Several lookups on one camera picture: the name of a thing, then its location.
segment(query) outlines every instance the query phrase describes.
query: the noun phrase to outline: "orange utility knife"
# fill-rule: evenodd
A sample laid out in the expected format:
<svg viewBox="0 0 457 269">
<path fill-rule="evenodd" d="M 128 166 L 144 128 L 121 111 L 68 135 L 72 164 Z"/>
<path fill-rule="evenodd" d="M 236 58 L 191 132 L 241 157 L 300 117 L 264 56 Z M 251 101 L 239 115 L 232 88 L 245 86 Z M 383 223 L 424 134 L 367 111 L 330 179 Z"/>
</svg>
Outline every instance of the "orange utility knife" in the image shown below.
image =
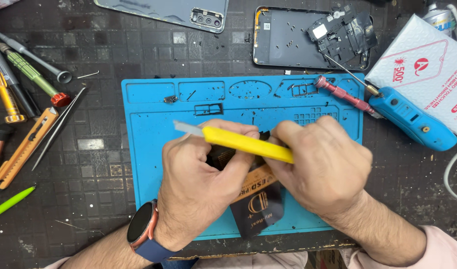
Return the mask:
<svg viewBox="0 0 457 269">
<path fill-rule="evenodd" d="M 44 111 L 13 156 L 0 167 L 0 189 L 7 188 L 11 181 L 13 181 L 14 177 L 29 159 L 58 116 L 58 112 L 53 107 L 47 108 Z"/>
</svg>

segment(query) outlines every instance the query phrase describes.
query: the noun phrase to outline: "red logo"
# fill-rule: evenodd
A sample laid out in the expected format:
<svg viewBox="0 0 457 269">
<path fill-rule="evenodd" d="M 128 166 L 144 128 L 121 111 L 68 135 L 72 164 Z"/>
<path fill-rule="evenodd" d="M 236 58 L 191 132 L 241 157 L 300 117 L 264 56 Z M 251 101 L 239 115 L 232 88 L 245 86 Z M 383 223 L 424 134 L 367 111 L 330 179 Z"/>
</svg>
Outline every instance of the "red logo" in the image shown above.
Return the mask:
<svg viewBox="0 0 457 269">
<path fill-rule="evenodd" d="M 398 58 L 394 61 L 394 64 L 396 64 L 397 66 L 402 66 L 403 64 L 405 64 L 405 61 L 406 61 L 406 58 Z"/>
<path fill-rule="evenodd" d="M 418 75 L 418 71 L 423 71 L 428 67 L 429 61 L 427 58 L 420 58 L 415 63 L 415 75 Z"/>
</svg>

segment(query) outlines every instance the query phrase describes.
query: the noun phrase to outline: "dark tiled table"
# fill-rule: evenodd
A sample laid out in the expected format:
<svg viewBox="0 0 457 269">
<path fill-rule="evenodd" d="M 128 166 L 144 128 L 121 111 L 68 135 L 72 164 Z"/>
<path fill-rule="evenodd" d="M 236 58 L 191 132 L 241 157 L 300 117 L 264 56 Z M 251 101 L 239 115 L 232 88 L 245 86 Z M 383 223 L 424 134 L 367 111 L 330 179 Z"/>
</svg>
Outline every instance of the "dark tiled table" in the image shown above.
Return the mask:
<svg viewBox="0 0 457 269">
<path fill-rule="evenodd" d="M 35 64 L 61 91 L 75 95 L 88 86 L 90 92 L 38 168 L 30 171 L 31 160 L 11 187 L 0 193 L 2 203 L 24 188 L 38 185 L 27 199 L 0 216 L 0 268 L 43 268 L 127 223 L 135 213 L 120 91 L 124 78 L 283 74 L 284 68 L 254 65 L 252 44 L 244 40 L 253 33 L 254 11 L 260 5 L 327 10 L 337 3 L 353 3 L 375 18 L 379 39 L 372 50 L 375 62 L 410 15 L 424 12 L 421 0 L 398 0 L 395 6 L 382 0 L 374 2 L 230 0 L 225 31 L 218 39 L 211 33 L 99 8 L 89 0 L 22 0 L 0 10 L 0 31 L 41 58 L 70 70 L 75 77 L 100 71 L 97 76 L 75 78 L 62 85 Z M 16 74 L 41 108 L 51 105 L 45 93 Z M 3 116 L 0 101 L 0 123 Z M 5 148 L 7 156 L 32 125 L 17 127 Z M 433 224 L 457 237 L 457 202 L 442 186 L 442 173 L 457 146 L 434 153 L 412 142 L 393 124 L 368 116 L 364 129 L 363 144 L 374 153 L 366 187 L 369 193 L 409 221 Z M 319 250 L 351 244 L 345 235 L 325 231 L 259 236 L 245 242 L 199 241 L 179 256 Z"/>
</svg>

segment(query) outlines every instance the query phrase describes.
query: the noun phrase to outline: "forearm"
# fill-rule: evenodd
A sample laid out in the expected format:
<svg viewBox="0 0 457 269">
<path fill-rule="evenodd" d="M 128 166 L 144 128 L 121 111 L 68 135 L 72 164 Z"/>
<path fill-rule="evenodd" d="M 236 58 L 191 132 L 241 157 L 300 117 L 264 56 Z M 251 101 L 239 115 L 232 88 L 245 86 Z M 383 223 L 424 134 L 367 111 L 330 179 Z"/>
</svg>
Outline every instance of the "forearm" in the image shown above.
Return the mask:
<svg viewBox="0 0 457 269">
<path fill-rule="evenodd" d="M 127 243 L 126 225 L 112 234 L 102 238 L 74 257 L 67 260 L 60 269 L 85 268 L 131 268 L 142 269 L 150 261 L 135 254 Z"/>
<path fill-rule="evenodd" d="M 423 257 L 426 235 L 363 191 L 360 201 L 343 214 L 321 216 L 355 239 L 373 260 L 404 267 Z"/>
</svg>

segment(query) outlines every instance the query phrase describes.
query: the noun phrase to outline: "shirt cuff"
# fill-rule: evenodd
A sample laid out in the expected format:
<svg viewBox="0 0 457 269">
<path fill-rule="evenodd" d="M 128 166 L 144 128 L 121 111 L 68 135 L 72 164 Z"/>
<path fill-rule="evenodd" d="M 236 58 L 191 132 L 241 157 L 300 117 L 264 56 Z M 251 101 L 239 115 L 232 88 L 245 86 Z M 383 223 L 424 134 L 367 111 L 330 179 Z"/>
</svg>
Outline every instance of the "shirt cuff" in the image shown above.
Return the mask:
<svg viewBox="0 0 457 269">
<path fill-rule="evenodd" d="M 64 264 L 64 262 L 66 262 L 66 260 L 69 260 L 69 258 L 70 257 L 66 257 L 64 259 L 60 259 L 60 260 L 56 261 L 55 263 L 44 267 L 44 269 L 58 269 L 61 265 Z"/>
</svg>

